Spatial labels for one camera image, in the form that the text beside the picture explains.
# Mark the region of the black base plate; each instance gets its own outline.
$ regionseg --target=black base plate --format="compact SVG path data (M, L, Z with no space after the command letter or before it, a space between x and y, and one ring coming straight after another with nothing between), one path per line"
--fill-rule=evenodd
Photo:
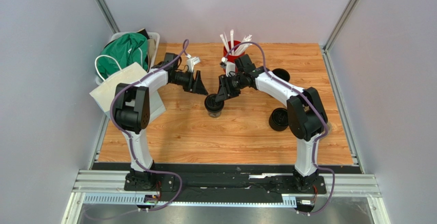
M176 184L174 182L174 176L170 174L157 174L156 175L156 181L161 182L161 191L162 192L172 192L176 191L177 188L179 188L179 180L176 179ZM153 187L152 189L145 189L140 184L133 184L132 182L125 181L125 191L157 191L158 189L156 187Z
M186 173L179 172L183 181L178 201L189 202L282 202L283 193L314 194L311 188L307 192L297 191L292 184L294 176L266 176L251 178L245 173ZM179 180L173 175L157 175L162 184L162 201L170 200L179 189ZM326 193L323 177L314 182L319 194ZM140 186L125 183L126 191L144 191Z

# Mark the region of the cable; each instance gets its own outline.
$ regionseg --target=cable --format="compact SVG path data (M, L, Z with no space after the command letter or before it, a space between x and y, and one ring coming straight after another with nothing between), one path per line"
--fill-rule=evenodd
M177 63L177 68L179 68L179 66L181 65L181 63L182 63L182 58L179 58L179 63Z
M319 191L317 190L317 187L315 187L315 185L312 185L312 187L314 188L314 196L313 196L312 200L314 201L314 204L315 204L315 201L317 200L317 195L319 194Z
M243 45L243 44L253 44L253 45L255 45L255 46L257 46L258 48L259 48L259 50L261 51L261 55L263 56L263 67L264 67L264 72L272 79L272 80L274 80L274 81L276 81L276 82L278 82L279 84L281 84L282 86L284 86L284 87L286 87L286 88L290 88L293 92L295 92L295 93L297 93L307 104L308 104L308 106L311 108L311 110L315 113L315 115L317 116L317 118L320 120L320 122L322 123L322 125L323 125L323 128L324 128L324 133L323 134L321 134L321 135L319 135L318 137L316 137L315 138L315 140L314 140L314 143L316 144L316 143L318 143L322 138L324 138L324 137L326 137L327 135L328 135L328 125L326 124L326 122L325 122L325 120L322 118L322 116L318 113L318 111L317 111L317 109L314 107L314 105L312 105L312 103L308 100L308 98L302 93L302 92L300 92L299 90L297 90L297 89L295 89L295 88L293 88L293 87L290 87L290 86L288 86L287 84L285 84L284 82L282 82L280 79L278 79L278 78L276 78L275 77L275 75L271 75L270 73L269 73L269 71L267 71L267 67L266 67L266 56L265 56L265 54L264 54L264 51L263 51L263 49L261 48L261 46L259 45L259 44L257 44L257 43L255 43L255 42L241 42L241 43L239 43L238 45L236 45L236 46L234 46L232 49L230 49L229 51L228 51L228 53L226 54L226 56L225 56L225 58L228 58L228 55L229 55L229 52L231 52L232 50L235 50L238 46L240 46L240 45ZM325 208L326 208L326 206L328 205L328 203L329 203L329 201L331 200L331 197L332 197L332 195L333 195L333 193L334 193L334 185L335 185L335 172L332 170L332 169L330 169L330 168L323 168L323 167L320 167L319 165L317 165L317 163L315 162L315 153L316 153L316 148L317 148L317 144L316 145L314 145L313 147L312 147L312 153L311 153L311 161L312 161L312 164L317 168L317 169L319 169L319 170L322 170L322 171L328 171L328 172L330 172L331 174L332 174L332 187L331 187L331 192L329 193L329 196L328 196L328 200L326 201L326 203L319 209L319 210L317 210L317 211L315 211L315 212L312 212L312 213L306 213L306 212L301 212L302 214L304 214L304 215L310 215L310 214L313 214L313 215L315 215L315 214L318 214L318 213L320 213L320 212L322 212Z
M134 152L134 150L133 150L133 140L132 140L132 136L130 135L130 133L128 133L128 132L127 132L126 130L124 130L123 128L121 128L121 127L120 127L120 126L115 122L114 115L113 115L114 104L115 104L115 101L120 97L120 95L121 95L122 93L124 93L126 90L128 90L129 88L131 88L131 87L133 87L133 86L135 86L135 85L137 85L137 84L143 82L145 79L147 79L149 76L151 76L151 75L154 74L155 72L158 72L158 71L161 71L161 70L167 68L169 65L171 65L172 63L174 63L174 61L176 61L177 59L179 59L180 56L182 55L182 53L185 53L185 51L187 50L189 43L190 43L190 41L189 41L188 39L185 39L185 40L184 40L184 43L183 43L183 49L182 49L182 51L181 51L181 52L179 53L179 55L176 56L176 57L175 57L171 62L167 63L166 65L164 65L164 66L162 66L162 67L160 67L160 68L158 68L158 69L155 70L155 71L151 71L151 72L147 73L147 74L144 75L140 80L138 80L138 81L136 81L136 82L134 82L134 83L131 83L131 84L129 84L128 86L126 86L125 88L123 88L120 92L118 92L118 93L115 95L114 99L112 100L111 106L110 106L111 108L110 108L109 114L110 114L110 116L111 116L111 121L114 123L114 125L115 125L116 128L118 128L121 132L125 133L125 134L129 137L129 148L130 148L130 154L132 155L132 158L134 159L135 163L136 163L136 164L137 164L141 169L143 169L143 170L146 171L146 172L154 173L154 174L170 174L170 175L175 176L175 177L178 178L178 180L179 180L179 189L177 190L176 194L175 194L175 195L174 195L174 196L173 196L173 197L172 197L168 202L166 202L165 204L163 204L163 205L161 205L161 206L159 206L159 207L156 207L156 208L153 208L153 209L146 209L146 210L144 210L144 211L148 211L148 212L149 212L149 211L157 211L157 210L161 210L161 209L167 207L169 204L171 204L171 203L172 203L172 202L173 202L173 201L174 201L174 200L179 196L179 194L181 193L181 190L182 190L182 178L181 178L178 174L173 173L173 172L168 172L168 171L159 171L159 170L151 170L151 169L148 169L148 168L144 167L144 166L143 166L143 165L138 161L138 158L136 157L135 152ZM112 217L107 217L107 218L94 218L94 217L91 217L91 216L87 215L86 211L84 211L83 214L84 214L85 217L87 217L87 218L90 219L90 220L95 220L95 221L104 221L104 220L112 220L112 219L116 219L116 218L119 218L119 217L121 217L121 216L124 216L124 215L130 214L130 213L135 213L135 212L138 212L138 209L131 210L131 211L128 211L128 212L122 213L122 214L120 214L120 215L116 215L116 216L112 216Z

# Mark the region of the white basket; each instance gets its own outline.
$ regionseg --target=white basket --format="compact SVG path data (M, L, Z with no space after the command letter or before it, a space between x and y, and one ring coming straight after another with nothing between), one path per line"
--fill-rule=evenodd
M109 42L120 38L123 34L126 34L126 33L136 33L136 32L120 32L120 33L113 34L113 36L111 37ZM159 33L155 33L155 32L147 32L147 34L149 35L150 38L155 40L155 53L151 57L150 65L149 65L149 68L152 68L152 66L155 65L156 53L158 52L158 46L160 45L160 34ZM100 79L99 76L96 76L95 77L95 82L97 83L97 85L100 86L103 81L102 81L102 79Z

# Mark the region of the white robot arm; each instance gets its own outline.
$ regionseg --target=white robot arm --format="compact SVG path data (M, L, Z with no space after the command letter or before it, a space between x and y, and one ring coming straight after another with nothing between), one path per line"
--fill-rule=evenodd
M312 179L317 177L317 168L312 163L312 151L316 149L314 155L314 161L316 161L318 148L314 148L314 146L318 146L318 143L314 143L314 141L324 128L316 114L308 109L306 102L301 100L298 93L292 90L303 93L327 123L328 118L317 90L297 87L283 80L280 80L283 85L279 84L270 77L274 75L272 72L269 71L267 74L263 67L257 68L248 55L236 59L235 64L225 64L227 74L219 77L220 87L215 96L214 104L220 104L227 99L239 96L240 90L245 87L255 88L279 100L287 107L288 124L297 138L295 173L301 177L302 184L311 185Z
M193 76L194 65L200 62L198 57L188 59L190 67L186 72L177 69L177 61L172 66L156 71L157 68L172 61L174 58L175 54L166 53L164 61L152 67L151 71L154 71L153 74L140 84L128 89L118 98L114 105L115 121L130 134L133 140L132 150L130 144L127 143L129 152L133 151L138 162L147 169L150 169L153 165L153 158L149 152L146 135L146 127L149 124L150 118L149 96L168 83L180 85L186 92L208 95L202 83L200 71L197 71L195 78ZM116 93L119 93L127 85L119 84ZM126 141L129 141L129 136L125 133L123 135ZM135 162L132 154L131 168L136 171L143 171Z

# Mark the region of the metal frame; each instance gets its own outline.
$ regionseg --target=metal frame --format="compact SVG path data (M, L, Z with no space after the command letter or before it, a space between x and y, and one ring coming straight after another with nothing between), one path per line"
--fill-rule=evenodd
M64 217L62 217L62 224L76 224L81 215L82 204L84 203L85 193L72 192L65 208Z
M118 33L120 32L120 29L117 26L117 23L114 20L114 17L111 14L111 11L109 11L108 5L106 4L105 0L95 0L100 7L100 10L103 13L103 16L106 19L106 22L108 23L109 27L112 30L112 33Z
M74 184L62 223L76 223L81 214L83 204L115 204L133 205L143 203L145 195L157 194L155 191L124 191L125 176L128 171L80 170ZM284 173L248 174L248 178L289 175ZM325 178L327 191L332 187L332 175L321 174ZM371 207L374 223L390 223L385 211L383 199L372 174L336 174L333 198L364 197ZM255 208L294 208L297 197L310 197L312 194L282 194L283 202L180 202L172 206L193 207L255 207Z
M353 130L350 126L349 115L347 113L346 106L343 101L343 96L339 88L339 83L337 82L337 77L332 68L332 62L329 56L329 52L323 49L321 50L322 50L323 61L325 62L326 71L328 72L329 81L331 82L332 92L334 94L335 102L337 103L337 108L339 110L343 129L345 131L346 139L349 144L352 160L354 161L354 164L358 164L360 166L361 171L363 173L366 173L365 167L360 161L360 157L359 157L360 153L358 151L357 146L355 145L355 138L354 138Z
M90 159L88 164L88 169L91 170L93 164L98 161L98 156L100 155L100 150L102 149L103 139L105 138L106 129L108 128L109 118L104 114L102 117L102 122L100 123L100 127L98 129L98 134L96 137L94 153Z
M331 35L329 36L328 40L326 41L325 46L323 47L324 50L329 51L334 44L335 39L339 35L341 29L343 28L344 24L346 23L347 19L349 18L350 14L352 13L353 9L357 5L359 0L349 0L345 10L343 11L342 15L340 16L339 21L337 22L336 26L334 27L334 30L332 31Z
M129 171L80 170L73 186L73 193L108 194L156 194L154 191L130 192L123 190L125 177ZM292 175L284 173L249 174L248 178ZM325 178L329 192L332 187L332 175L320 174ZM373 174L336 174L334 197L381 197L381 192ZM307 197L312 194L282 194L283 196Z

